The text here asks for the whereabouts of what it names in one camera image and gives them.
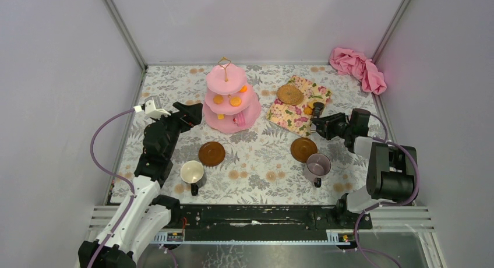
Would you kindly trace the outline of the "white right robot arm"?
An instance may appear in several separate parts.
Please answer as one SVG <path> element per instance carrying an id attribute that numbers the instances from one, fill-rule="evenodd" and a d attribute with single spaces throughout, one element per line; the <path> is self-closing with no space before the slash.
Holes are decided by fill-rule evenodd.
<path id="1" fill-rule="evenodd" d="M 327 140 L 339 137 L 350 153 L 368 160 L 365 186 L 339 200 L 340 208 L 334 212 L 335 223 L 349 228 L 357 221 L 357 213 L 410 204 L 419 190 L 416 149 L 401 146 L 386 137 L 369 136 L 369 120 L 375 115 L 368 110 L 354 108 L 351 115 L 340 112 L 323 117 L 322 109 L 322 104 L 316 102 L 311 131 Z"/>

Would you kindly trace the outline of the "small orange cookie toy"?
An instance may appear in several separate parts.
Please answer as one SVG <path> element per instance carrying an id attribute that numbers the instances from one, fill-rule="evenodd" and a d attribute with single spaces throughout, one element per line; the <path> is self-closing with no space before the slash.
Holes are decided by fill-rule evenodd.
<path id="1" fill-rule="evenodd" d="M 238 96 L 230 98 L 230 105 L 233 107 L 239 107 L 242 104 L 242 99 Z"/>

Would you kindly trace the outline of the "floral rectangular serving tray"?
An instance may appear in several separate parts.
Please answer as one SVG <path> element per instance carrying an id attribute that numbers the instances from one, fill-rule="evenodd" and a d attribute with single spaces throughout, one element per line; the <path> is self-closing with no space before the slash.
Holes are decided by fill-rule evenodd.
<path id="1" fill-rule="evenodd" d="M 276 98 L 266 113 L 266 119 L 299 136 L 309 136 L 311 134 L 310 126 L 312 116 L 306 115 L 304 113 L 304 108 L 313 108 L 313 103 L 315 102 L 311 101 L 309 96 L 324 96 L 324 101 L 322 103 L 326 105 L 331 101 L 333 92 L 322 85 L 297 75 L 292 76 L 287 84 L 297 87 L 304 94 L 304 100 L 298 105 L 288 105 Z"/>

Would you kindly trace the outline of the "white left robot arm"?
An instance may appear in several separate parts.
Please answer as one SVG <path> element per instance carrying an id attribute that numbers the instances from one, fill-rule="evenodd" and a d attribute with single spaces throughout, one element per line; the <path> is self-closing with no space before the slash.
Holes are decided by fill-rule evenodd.
<path id="1" fill-rule="evenodd" d="M 203 104 L 173 104 L 175 112 L 158 109 L 154 101 L 135 106 L 153 120 L 143 135 L 143 151 L 134 178 L 122 181 L 129 192 L 112 219 L 94 241 L 84 241 L 79 250 L 80 267 L 136 267 L 138 260 L 155 235 L 172 228 L 181 219 L 180 202 L 161 195 L 173 163 L 171 157 L 180 134 L 202 122 Z"/>

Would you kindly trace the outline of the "orange star cookie toy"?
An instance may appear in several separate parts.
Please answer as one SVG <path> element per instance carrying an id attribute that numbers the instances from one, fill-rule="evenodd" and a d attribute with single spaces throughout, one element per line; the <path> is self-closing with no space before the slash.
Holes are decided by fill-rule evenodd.
<path id="1" fill-rule="evenodd" d="M 245 93 L 247 90 L 248 90 L 248 86 L 245 85 L 240 89 L 239 93 Z"/>

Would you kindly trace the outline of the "pink cake slice toy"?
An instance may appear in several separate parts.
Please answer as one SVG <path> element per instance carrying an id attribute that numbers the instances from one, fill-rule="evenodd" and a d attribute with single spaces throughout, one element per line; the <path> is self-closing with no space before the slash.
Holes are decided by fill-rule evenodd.
<path id="1" fill-rule="evenodd" d="M 237 127 L 245 126 L 245 117 L 241 114 L 237 114 L 236 116 L 234 116 L 232 121 Z"/>

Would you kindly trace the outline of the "round orange cookie toy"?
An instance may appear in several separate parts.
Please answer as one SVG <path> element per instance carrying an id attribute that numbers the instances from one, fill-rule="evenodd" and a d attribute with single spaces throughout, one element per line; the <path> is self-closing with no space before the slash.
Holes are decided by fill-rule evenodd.
<path id="1" fill-rule="evenodd" d="M 215 104 L 221 104 L 223 101 L 224 101 L 224 97 L 222 95 L 217 94 L 213 97 L 213 102 Z"/>

